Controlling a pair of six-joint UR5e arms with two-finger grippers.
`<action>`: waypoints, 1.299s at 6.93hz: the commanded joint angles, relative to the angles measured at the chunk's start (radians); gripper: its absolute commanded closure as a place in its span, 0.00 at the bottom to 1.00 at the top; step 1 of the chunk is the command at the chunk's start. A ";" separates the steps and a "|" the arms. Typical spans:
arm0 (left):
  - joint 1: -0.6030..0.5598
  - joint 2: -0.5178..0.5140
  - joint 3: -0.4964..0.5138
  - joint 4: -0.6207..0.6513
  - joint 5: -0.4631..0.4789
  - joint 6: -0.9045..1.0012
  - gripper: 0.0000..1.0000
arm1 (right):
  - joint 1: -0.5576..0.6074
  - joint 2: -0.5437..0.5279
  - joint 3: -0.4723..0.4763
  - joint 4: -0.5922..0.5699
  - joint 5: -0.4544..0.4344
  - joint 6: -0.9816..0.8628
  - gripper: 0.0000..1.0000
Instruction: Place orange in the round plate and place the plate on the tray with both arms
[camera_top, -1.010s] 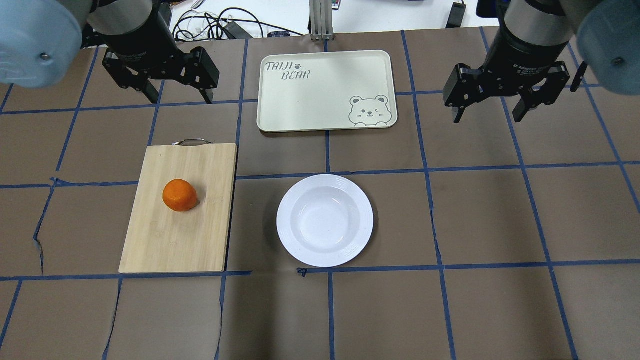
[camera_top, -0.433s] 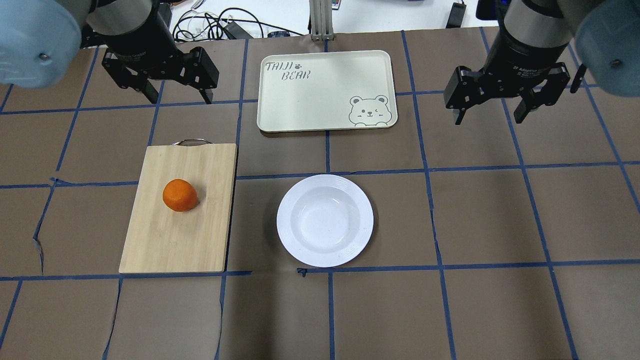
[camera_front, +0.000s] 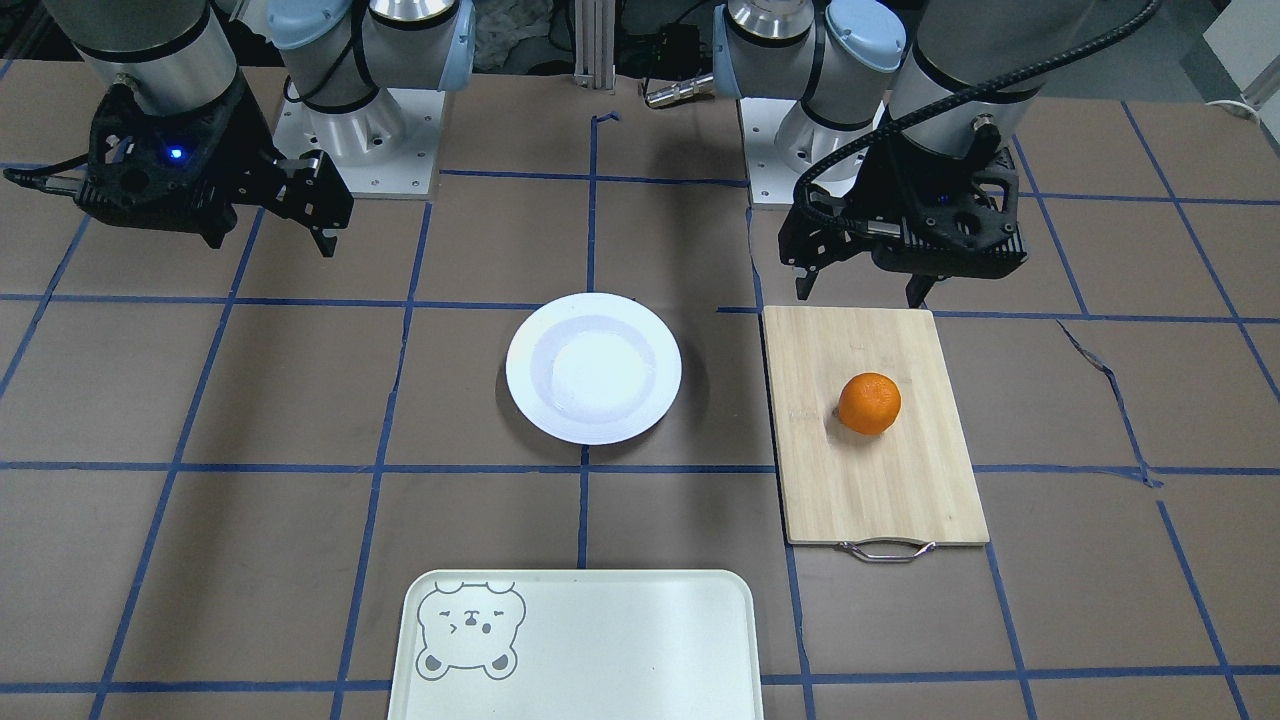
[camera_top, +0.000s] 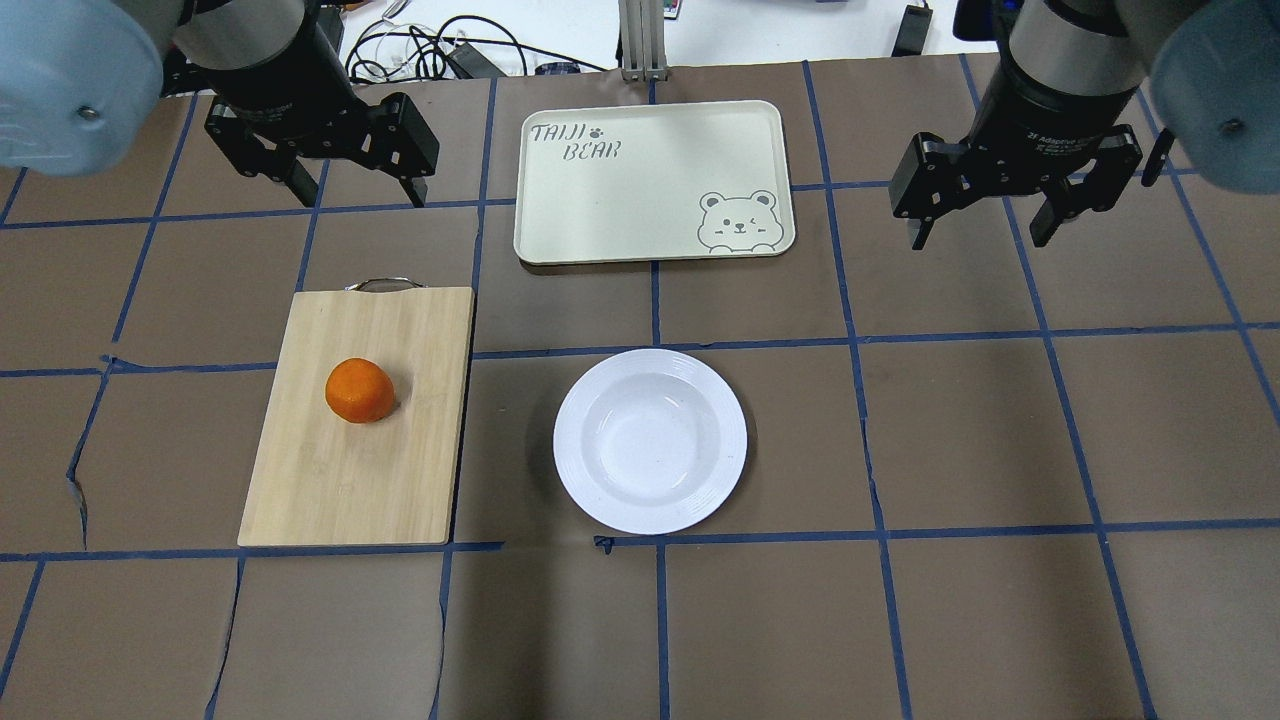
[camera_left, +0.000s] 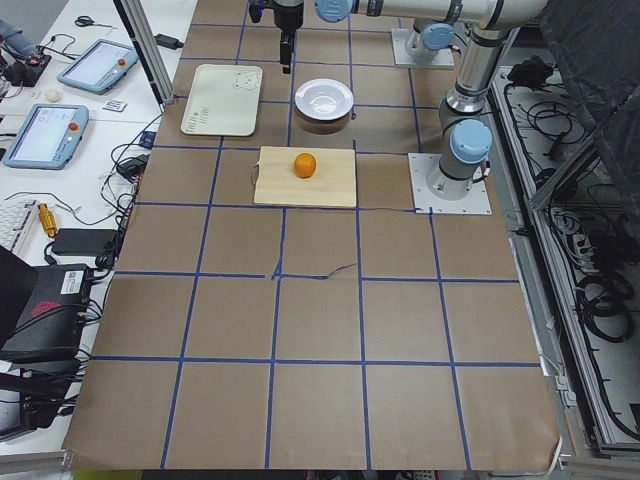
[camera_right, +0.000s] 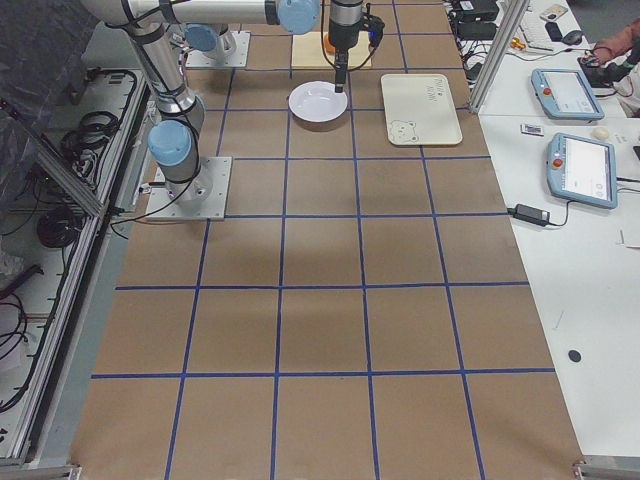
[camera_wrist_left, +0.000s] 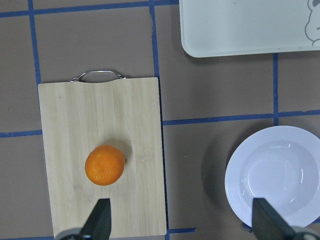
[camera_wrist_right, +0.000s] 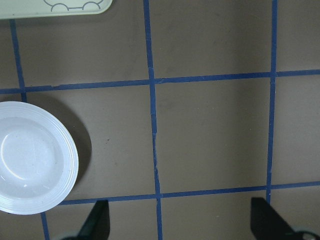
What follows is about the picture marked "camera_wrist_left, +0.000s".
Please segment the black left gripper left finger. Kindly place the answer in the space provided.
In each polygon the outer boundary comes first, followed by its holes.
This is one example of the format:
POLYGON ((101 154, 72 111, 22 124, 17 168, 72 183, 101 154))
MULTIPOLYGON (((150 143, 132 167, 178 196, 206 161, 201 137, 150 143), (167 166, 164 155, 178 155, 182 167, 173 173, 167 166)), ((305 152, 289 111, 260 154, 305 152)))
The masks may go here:
POLYGON ((111 234, 111 201, 101 198, 97 201, 80 236, 85 240, 108 240, 111 234))

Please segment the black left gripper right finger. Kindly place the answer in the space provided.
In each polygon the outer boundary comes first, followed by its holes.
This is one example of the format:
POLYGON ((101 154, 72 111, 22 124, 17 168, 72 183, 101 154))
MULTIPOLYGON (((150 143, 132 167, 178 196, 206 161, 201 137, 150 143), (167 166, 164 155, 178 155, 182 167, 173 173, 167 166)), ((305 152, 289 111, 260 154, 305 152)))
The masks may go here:
POLYGON ((292 240, 295 231, 265 198, 252 201, 252 231, 257 240, 292 240))

